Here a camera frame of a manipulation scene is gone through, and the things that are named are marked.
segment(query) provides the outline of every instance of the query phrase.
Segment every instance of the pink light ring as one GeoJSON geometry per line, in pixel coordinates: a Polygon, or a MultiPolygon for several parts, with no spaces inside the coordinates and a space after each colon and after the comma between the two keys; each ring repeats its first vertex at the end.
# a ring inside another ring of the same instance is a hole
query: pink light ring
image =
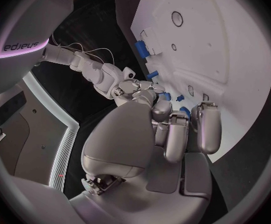
{"type": "Polygon", "coordinates": [[[47,39],[45,42],[43,42],[41,45],[39,45],[38,47],[36,47],[34,49],[20,51],[20,52],[16,52],[16,53],[12,53],[12,54],[0,55],[0,58],[19,56],[19,55],[27,54],[30,52],[38,51],[38,50],[42,49],[43,47],[45,47],[47,45],[48,41],[49,41],[49,39],[47,39]]]}

